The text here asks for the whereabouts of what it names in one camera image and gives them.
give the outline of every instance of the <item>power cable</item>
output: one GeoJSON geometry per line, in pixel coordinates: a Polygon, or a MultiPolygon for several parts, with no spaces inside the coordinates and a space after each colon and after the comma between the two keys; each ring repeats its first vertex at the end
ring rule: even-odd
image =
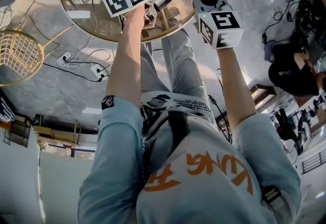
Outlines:
{"type": "Polygon", "coordinates": [[[97,65],[99,65],[99,66],[101,66],[103,68],[102,70],[97,71],[98,73],[101,72],[101,71],[103,71],[103,70],[105,70],[106,73],[108,74],[108,71],[106,70],[106,68],[111,65],[111,64],[109,64],[107,67],[104,67],[102,64],[100,64],[98,62],[93,62],[93,61],[83,61],[83,62],[79,62],[79,61],[67,61],[66,60],[66,57],[63,57],[62,59],[63,59],[63,61],[65,61],[67,63],[81,63],[81,65],[82,64],[97,64],[97,65]]]}
{"type": "MultiPolygon", "coordinates": [[[[65,65],[66,67],[68,67],[68,69],[70,69],[70,70],[77,70],[77,69],[79,69],[81,66],[82,66],[82,64],[84,64],[84,63],[87,63],[87,61],[89,61],[90,60],[90,58],[92,57],[92,55],[94,54],[94,53],[96,53],[96,52],[98,52],[98,51],[106,51],[106,52],[108,52],[108,50],[106,50],[106,49],[97,49],[97,50],[95,50],[95,51],[93,51],[89,56],[88,56],[88,58],[87,59],[77,59],[76,58],[76,56],[75,56],[75,58],[72,60],[72,61],[67,61],[67,60],[65,60],[65,61],[67,61],[68,63],[80,63],[79,65],[65,65]],[[73,61],[75,61],[75,60],[84,60],[84,62],[73,62],[73,61]]],[[[108,58],[106,58],[106,59],[104,59],[104,60],[101,60],[100,62],[105,62],[105,61],[108,61],[108,60],[110,60],[111,59],[111,57],[112,57],[112,55],[109,53],[109,56],[108,56],[108,58]]]]}
{"type": "Polygon", "coordinates": [[[268,30],[270,27],[275,26],[275,25],[277,25],[278,23],[280,23],[280,22],[282,21],[284,14],[287,12],[287,10],[288,10],[288,8],[289,8],[289,6],[290,6],[291,0],[287,0],[287,2],[288,2],[288,4],[287,4],[286,10],[285,10],[284,12],[276,12],[276,13],[274,14],[273,19],[274,19],[275,21],[277,21],[277,22],[274,23],[274,24],[272,24],[272,25],[269,25],[269,26],[265,29],[264,34],[262,35],[262,42],[263,42],[265,45],[267,44],[267,35],[266,35],[267,30],[268,30]],[[281,14],[281,16],[280,16],[279,19],[276,19],[276,18],[275,18],[275,16],[276,16],[277,14],[281,14]]]}
{"type": "Polygon", "coordinates": [[[267,42],[266,42],[266,45],[267,45],[267,43],[269,43],[269,42],[284,42],[284,41],[289,41],[290,40],[290,38],[288,38],[288,39],[282,39],[282,40],[268,40],[267,42]]]}
{"type": "MultiPolygon", "coordinates": [[[[24,20],[24,18],[26,17],[26,15],[27,15],[27,13],[29,12],[29,10],[31,9],[31,7],[33,6],[33,4],[36,2],[36,0],[33,0],[33,2],[32,2],[32,4],[29,6],[29,8],[27,9],[27,11],[25,12],[25,14],[23,15],[23,17],[22,17],[22,19],[21,19],[21,21],[20,21],[20,23],[18,24],[18,27],[20,27],[20,24],[22,23],[22,21],[24,20]]],[[[34,27],[36,28],[36,30],[44,37],[44,38],[46,38],[47,40],[50,40],[47,36],[45,36],[42,32],[41,32],[41,30],[36,26],[36,24],[35,24],[35,22],[34,22],[34,20],[33,20],[33,18],[32,17],[30,17],[30,19],[31,19],[31,21],[32,21],[32,23],[33,23],[33,25],[34,25],[34,27]]],[[[83,50],[83,49],[85,49],[85,48],[87,48],[89,45],[90,45],[90,43],[91,43],[91,41],[92,41],[92,37],[90,37],[90,39],[89,39],[89,41],[88,41],[88,43],[76,54],[76,56],[74,57],[74,59],[72,60],[72,61],[75,61],[76,60],[76,58],[77,58],[77,55],[78,54],[80,54],[80,52],[83,50]]],[[[51,56],[51,57],[54,57],[54,58],[59,58],[59,57],[56,57],[56,56],[54,56],[54,55],[51,55],[51,53],[54,51],[54,50],[56,50],[59,46],[61,46],[61,47],[63,47],[61,44],[59,44],[58,42],[56,42],[56,41],[53,41],[53,43],[55,43],[57,46],[54,48],[54,49],[52,49],[49,53],[47,53],[46,54],[46,56],[45,57],[48,57],[48,56],[51,56]]],[[[90,58],[91,58],[91,56],[95,53],[95,52],[97,52],[97,51],[108,51],[108,50],[106,50],[106,49],[97,49],[97,50],[95,50],[95,51],[93,51],[90,55],[89,55],[89,57],[88,57],[88,59],[86,59],[86,61],[88,61],[90,58]]],[[[111,54],[109,53],[109,57],[107,58],[107,59],[105,59],[105,60],[103,60],[103,61],[101,61],[101,62],[105,62],[105,61],[107,61],[107,60],[109,60],[110,58],[111,58],[111,54]]],[[[81,66],[82,64],[80,64],[80,65],[76,65],[77,66],[77,68],[76,69],[71,69],[71,68],[69,68],[69,66],[67,66],[70,70],[77,70],[80,66],[81,66]]]]}
{"type": "Polygon", "coordinates": [[[230,129],[229,129],[229,125],[228,125],[228,123],[227,123],[227,121],[226,121],[226,119],[225,119],[225,116],[223,115],[223,113],[222,113],[222,111],[221,111],[221,109],[220,109],[220,107],[218,106],[218,104],[217,104],[217,102],[216,102],[216,100],[211,96],[211,95],[208,95],[208,98],[209,98],[209,100],[212,102],[212,104],[213,105],[215,105],[217,108],[218,108],[218,110],[220,111],[220,113],[221,113],[221,115],[222,115],[222,117],[223,117],[223,119],[224,119],[224,122],[225,122],[225,125],[226,125],[226,128],[227,128],[227,131],[228,131],[228,136],[229,137],[226,137],[226,135],[224,134],[224,132],[222,131],[222,129],[221,129],[221,127],[220,127],[220,125],[219,125],[219,123],[217,122],[217,124],[218,124],[218,127],[220,128],[220,130],[222,131],[222,133],[223,133],[223,135],[224,135],[224,137],[225,137],[225,139],[229,142],[229,143],[233,143],[233,141],[232,141],[232,137],[231,137],[231,135],[230,135],[230,129]]]}
{"type": "Polygon", "coordinates": [[[63,72],[67,72],[67,73],[69,73],[69,74],[72,74],[72,75],[75,75],[75,76],[81,77],[81,78],[86,79],[86,80],[88,80],[88,81],[90,81],[90,82],[102,82],[102,80],[103,80],[102,78],[100,78],[100,79],[98,79],[97,81],[95,81],[95,80],[88,79],[88,78],[86,78],[86,77],[84,77],[84,76],[82,76],[82,75],[77,75],[77,74],[72,73],[72,72],[70,72],[70,71],[67,71],[67,70],[61,69],[61,68],[59,68],[59,67],[55,67],[55,66],[52,66],[52,65],[49,65],[49,64],[46,64],[46,63],[43,63],[43,65],[48,66],[48,67],[52,67],[52,68],[59,69],[59,70],[61,70],[61,71],[63,71],[63,72]]]}

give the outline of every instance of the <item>gold wire chair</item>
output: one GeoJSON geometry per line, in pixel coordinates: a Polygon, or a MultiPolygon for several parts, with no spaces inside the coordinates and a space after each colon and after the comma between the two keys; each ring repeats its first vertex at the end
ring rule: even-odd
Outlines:
{"type": "Polygon", "coordinates": [[[42,67],[46,46],[72,26],[60,32],[44,46],[22,31],[0,31],[0,66],[9,67],[21,77],[21,80],[15,82],[0,83],[0,87],[12,86],[34,76],[42,67]]]}

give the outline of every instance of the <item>person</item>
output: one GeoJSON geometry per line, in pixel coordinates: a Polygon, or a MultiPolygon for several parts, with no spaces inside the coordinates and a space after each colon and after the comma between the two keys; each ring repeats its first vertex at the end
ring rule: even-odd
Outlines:
{"type": "Polygon", "coordinates": [[[211,119],[186,31],[162,39],[171,92],[141,47],[143,17],[129,12],[119,41],[79,223],[290,223],[300,178],[233,49],[217,52],[234,146],[211,119]]]}
{"type": "Polygon", "coordinates": [[[310,99],[326,90],[326,73],[315,72],[308,52],[303,53],[298,44],[276,45],[273,54],[268,76],[276,87],[300,99],[310,99]]]}
{"type": "Polygon", "coordinates": [[[295,132],[293,131],[293,129],[287,119],[284,108],[281,108],[278,111],[278,113],[275,113],[275,117],[276,117],[277,121],[279,122],[277,125],[275,125],[276,132],[278,133],[279,137],[283,141],[287,141],[290,139],[293,140],[294,146],[295,146],[295,149],[296,149],[298,155],[302,154],[303,145],[302,145],[301,135],[297,136],[295,134],[295,132]]]}

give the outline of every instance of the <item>marble floor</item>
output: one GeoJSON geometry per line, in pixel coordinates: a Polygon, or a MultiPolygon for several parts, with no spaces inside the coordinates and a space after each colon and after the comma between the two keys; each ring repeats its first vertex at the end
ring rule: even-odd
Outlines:
{"type": "MultiPolygon", "coordinates": [[[[12,22],[18,22],[22,14],[27,10],[33,0],[18,0],[16,11],[12,22]]],[[[274,1],[279,10],[285,10],[285,0],[227,0],[234,10],[240,12],[244,35],[239,47],[235,48],[240,67],[246,82],[251,86],[256,83],[271,85],[267,72],[269,63],[264,60],[264,49],[262,44],[262,33],[267,25],[274,23],[275,12],[274,1]]],[[[25,29],[37,38],[41,44],[48,40],[41,35],[40,30],[46,37],[52,38],[58,32],[68,27],[71,23],[59,4],[58,0],[37,0],[29,11],[25,29]]],[[[269,39],[285,39],[291,34],[294,24],[285,19],[277,26],[268,31],[269,39]]],[[[225,110],[224,99],[219,82],[216,78],[216,69],[219,67],[218,57],[209,46],[204,45],[202,38],[196,32],[192,23],[186,26],[195,50],[196,59],[207,86],[208,93],[212,95],[222,110],[225,110]]],[[[73,27],[66,34],[59,37],[58,48],[48,56],[45,62],[57,65],[55,57],[61,56],[66,51],[78,53],[82,50],[80,58],[87,58],[88,54],[95,49],[106,49],[115,51],[116,43],[106,42],[90,37],[83,31],[73,27]]],[[[57,45],[52,43],[45,50],[49,53],[57,45]]],[[[160,48],[160,41],[153,42],[153,48],[160,48]]],[[[101,61],[108,56],[106,51],[98,53],[93,60],[101,61]]],[[[161,51],[154,52],[155,66],[159,77],[166,85],[169,84],[167,71],[161,51]]],[[[85,64],[78,68],[79,73],[88,78],[94,76],[85,64]]],[[[7,73],[0,68],[0,81],[5,80],[7,73]]],[[[34,117],[35,114],[45,115],[46,121],[60,121],[63,124],[72,124],[75,120],[88,129],[96,129],[100,119],[99,114],[88,114],[83,112],[86,108],[100,109],[100,103],[104,96],[106,81],[89,82],[74,75],[64,73],[60,70],[42,66],[36,76],[21,84],[3,88],[8,98],[12,101],[17,111],[34,117]]],[[[212,108],[216,116],[219,112],[212,108]]]]}

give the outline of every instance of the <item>light blue t-shirt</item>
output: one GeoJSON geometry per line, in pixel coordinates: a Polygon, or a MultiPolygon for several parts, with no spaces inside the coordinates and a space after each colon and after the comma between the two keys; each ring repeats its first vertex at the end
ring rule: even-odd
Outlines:
{"type": "Polygon", "coordinates": [[[201,116],[170,110],[158,118],[144,132],[133,104],[114,98],[103,111],[93,167],[80,188],[80,224],[294,219],[300,179],[268,116],[238,125],[234,145],[201,116]],[[262,194],[271,186],[280,196],[267,205],[262,194]]]}

